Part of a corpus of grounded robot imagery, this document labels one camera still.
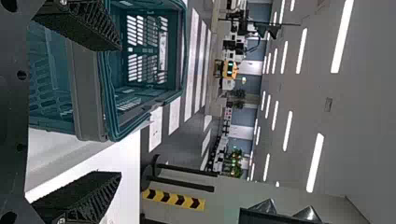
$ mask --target fluorescent light strip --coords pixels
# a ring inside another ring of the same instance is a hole
[[[266,94],[266,92],[264,91],[264,92],[262,93],[262,111],[264,110],[265,94]]]
[[[285,11],[285,0],[282,0],[282,6],[280,8],[280,17],[279,17],[279,23],[282,24],[283,22],[283,13]]]
[[[253,163],[253,150],[251,150],[251,152],[250,152],[250,160],[249,160],[249,162],[248,162],[248,166],[251,166],[251,163]]]
[[[279,107],[279,101],[275,102],[275,110],[274,110],[274,118],[273,118],[273,126],[272,129],[273,131],[275,130],[275,126],[276,126],[276,118],[277,118],[277,109]]]
[[[268,154],[267,154],[267,159],[265,160],[264,175],[262,176],[262,180],[263,180],[264,182],[267,181],[268,167],[269,167],[269,165],[270,165],[270,159],[271,159],[271,155],[268,153]]]
[[[277,49],[275,49],[275,53],[274,53],[273,74],[275,73],[275,69],[276,69],[276,59],[277,59]]]
[[[306,33],[307,32],[308,32],[308,29],[305,28],[303,30],[303,34],[301,35],[300,52],[298,54],[298,61],[297,61],[297,68],[296,68],[296,73],[297,74],[301,73],[301,65],[303,63],[303,57],[304,57],[304,51],[305,51],[305,42],[306,42]]]
[[[265,74],[265,69],[267,68],[267,56],[264,57],[264,65],[262,66],[262,74]]]
[[[271,57],[272,57],[272,54],[270,53],[268,55],[268,64],[267,64],[267,72],[266,72],[267,74],[270,74]]]
[[[262,131],[262,127],[259,127],[259,129],[257,130],[257,135],[256,135],[256,146],[259,144],[260,142],[260,132]]]
[[[265,109],[265,118],[268,119],[268,115],[270,114],[270,105],[271,105],[271,95],[268,95],[267,108]]]
[[[341,18],[340,30],[338,31],[337,43],[335,45],[334,56],[332,58],[332,73],[340,71],[341,61],[343,59],[344,48],[347,40],[347,31],[349,28],[350,16],[352,14],[354,0],[346,0],[344,4],[343,17]]]
[[[251,173],[250,173],[250,180],[253,181],[253,176],[254,176],[254,166],[255,164],[253,163],[253,165],[251,166]]]
[[[293,112],[289,111],[288,123],[286,124],[285,139],[283,140],[283,151],[288,150],[288,143],[289,143],[290,128],[291,128],[292,120],[293,120]]]
[[[296,4],[295,0],[291,0],[291,4],[290,4],[290,11],[294,10],[294,5]]]
[[[289,41],[285,42],[285,48],[283,48],[282,65],[280,67],[280,74],[285,73],[286,58],[288,57]]]
[[[324,136],[321,133],[318,133],[317,142],[315,143],[314,156],[312,157],[311,169],[309,170],[308,182],[306,183],[306,191],[308,193],[312,193],[314,191],[323,143]]]
[[[255,122],[255,124],[254,124],[254,134],[256,134],[256,132],[257,132],[257,123],[258,123],[258,119],[256,119],[256,122]]]
[[[276,24],[276,19],[277,19],[277,12],[274,13],[274,20],[273,20],[274,25]]]

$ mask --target yellow and black hazard stripe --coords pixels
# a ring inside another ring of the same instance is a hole
[[[142,196],[146,200],[157,203],[166,203],[194,211],[202,212],[205,210],[205,199],[196,199],[185,195],[163,192],[156,189],[147,189],[142,193]]]

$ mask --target teal plastic crate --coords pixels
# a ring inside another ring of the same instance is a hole
[[[29,26],[31,127],[75,134],[81,140],[108,138],[117,142],[142,127],[152,110],[182,94],[187,70],[187,58],[181,58],[182,34],[186,36],[184,3],[181,0],[104,3],[120,30],[123,51],[92,56],[97,60],[97,73],[87,76],[97,76],[99,80],[99,91],[94,91],[96,101],[75,90],[84,86],[79,80],[81,74],[76,75],[70,65],[80,56],[76,57],[69,47],[70,41],[37,23]],[[184,71],[180,71],[180,63],[184,63]],[[92,102],[96,102],[93,111],[86,106]],[[99,118],[98,128],[91,128],[87,134],[81,127],[91,113]]]

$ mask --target white panel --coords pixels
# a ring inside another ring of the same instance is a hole
[[[238,125],[231,125],[229,137],[246,139],[246,140],[253,140],[254,128],[253,127],[238,126]]]
[[[197,51],[197,33],[198,33],[199,15],[195,8],[192,9],[191,18],[191,38],[190,38],[190,58],[189,58],[189,71],[187,74],[187,89],[186,89],[186,107],[184,111],[184,121],[191,118],[192,112],[192,93],[194,90],[194,74],[195,74],[195,61]]]
[[[26,192],[26,199],[30,203],[34,202],[91,171],[122,172],[119,188],[103,220],[107,223],[139,223],[140,150],[131,150],[131,146],[140,148],[140,132],[127,136],[121,142],[60,172],[49,181],[42,182],[38,187]],[[67,166],[67,163],[69,160],[60,160],[56,168]],[[43,169],[43,173],[49,170],[53,169]]]
[[[210,142],[210,135],[212,134],[212,130],[209,130],[209,132],[207,133],[204,142],[202,142],[202,151],[201,151],[201,156],[204,156],[204,153],[207,149],[207,146],[209,145]]]
[[[260,61],[242,61],[239,64],[239,74],[249,74],[255,76],[262,75],[262,62]]]
[[[206,24],[202,21],[201,28],[201,44],[199,48],[199,63],[198,63],[198,75],[197,75],[197,89],[195,92],[195,113],[201,108],[201,89],[202,89],[202,75],[204,72],[204,61],[205,61],[205,39],[206,39]]]
[[[206,104],[206,90],[207,90],[207,76],[209,74],[209,62],[210,62],[210,42],[212,40],[212,33],[210,30],[207,31],[206,41],[206,56],[205,56],[205,77],[204,77],[204,94],[202,96],[202,107]]]
[[[212,116],[206,115],[205,116],[205,124],[204,124],[204,131],[209,127],[210,122],[212,122]]]
[[[163,139],[163,108],[160,106],[151,112],[149,120],[152,123],[149,125],[148,152],[151,152]]]
[[[204,160],[202,161],[201,164],[201,169],[200,170],[204,170],[207,164],[207,160],[209,159],[209,151],[206,152],[205,156],[204,156]]]
[[[180,126],[180,102],[181,98],[178,97],[170,105],[169,112],[169,135],[178,129]]]

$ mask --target gray floor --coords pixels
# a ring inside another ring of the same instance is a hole
[[[211,0],[204,1],[189,1],[188,5],[188,38],[190,38],[191,33],[191,13],[192,9],[198,12],[200,16],[200,24],[199,24],[199,32],[197,36],[201,35],[201,24],[204,21],[207,25],[207,28],[211,27],[212,22],[212,12],[213,12],[213,2]],[[198,38],[198,43],[196,48],[200,48],[200,38]],[[195,102],[195,93],[196,93],[196,84],[197,84],[197,71],[198,71],[199,57],[197,57],[196,69],[194,74],[194,90],[192,96],[192,102],[194,105]],[[156,147],[153,151],[149,152],[149,128],[142,130],[141,134],[141,164],[142,167],[145,167],[149,164],[152,157],[156,154],[161,154],[160,162],[167,162],[172,165],[178,165],[183,167],[189,167],[194,169],[199,169],[201,163],[203,161],[202,158],[202,144],[203,141],[211,130],[211,140],[209,143],[209,147],[214,144],[215,136],[218,133],[219,120],[213,118],[209,127],[204,131],[204,123],[205,123],[205,108],[201,108],[198,113],[194,114],[191,119],[187,122],[184,122],[184,111],[186,104],[186,95],[184,94],[181,98],[180,105],[180,127],[173,134],[168,135],[169,128],[169,114],[170,114],[170,105],[167,105],[163,108],[163,140],[162,143]]]

